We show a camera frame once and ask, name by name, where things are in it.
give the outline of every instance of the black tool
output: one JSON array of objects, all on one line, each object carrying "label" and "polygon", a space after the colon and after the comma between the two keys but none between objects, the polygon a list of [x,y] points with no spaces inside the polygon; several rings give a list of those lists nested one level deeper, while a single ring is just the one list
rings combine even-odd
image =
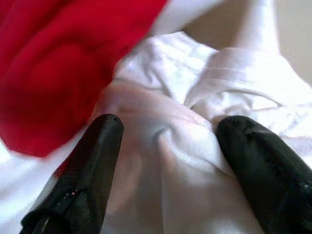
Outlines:
[{"label": "black tool", "polygon": [[312,171],[282,139],[243,116],[223,119],[221,150],[267,234],[312,234]]},{"label": "black tool", "polygon": [[118,117],[94,120],[22,220],[21,234],[100,233],[122,134]]}]

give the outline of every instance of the white fabric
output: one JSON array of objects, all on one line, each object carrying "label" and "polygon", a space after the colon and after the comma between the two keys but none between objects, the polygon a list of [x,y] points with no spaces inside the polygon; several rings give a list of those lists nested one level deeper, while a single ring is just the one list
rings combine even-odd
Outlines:
[{"label": "white fabric", "polygon": [[[253,118],[312,166],[312,89],[275,52],[217,51],[181,32],[146,39],[100,113],[125,126],[103,234],[263,233],[214,134],[225,116]],[[44,160],[0,147],[0,233],[18,233],[82,132]]]}]

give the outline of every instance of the beige wall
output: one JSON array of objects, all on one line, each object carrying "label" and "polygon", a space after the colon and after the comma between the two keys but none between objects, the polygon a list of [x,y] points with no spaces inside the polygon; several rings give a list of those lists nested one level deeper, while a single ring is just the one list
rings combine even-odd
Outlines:
[{"label": "beige wall", "polygon": [[282,55],[312,84],[312,0],[276,0]]}]

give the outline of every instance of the white cloth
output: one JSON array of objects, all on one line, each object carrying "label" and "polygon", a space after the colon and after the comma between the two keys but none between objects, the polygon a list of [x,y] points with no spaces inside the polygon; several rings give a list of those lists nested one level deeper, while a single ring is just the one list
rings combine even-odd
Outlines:
[{"label": "white cloth", "polygon": [[[100,113],[125,126],[103,234],[263,233],[216,140],[224,116],[253,118],[312,166],[312,89],[277,53],[217,51],[181,32],[146,39],[120,64]],[[0,147],[0,233],[18,233],[82,132],[47,159]]]}]

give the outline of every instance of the red towel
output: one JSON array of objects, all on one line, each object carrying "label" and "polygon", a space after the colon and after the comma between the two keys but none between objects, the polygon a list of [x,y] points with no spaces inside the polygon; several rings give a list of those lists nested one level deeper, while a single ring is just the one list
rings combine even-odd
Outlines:
[{"label": "red towel", "polygon": [[87,122],[166,0],[1,0],[0,137],[46,156]]}]

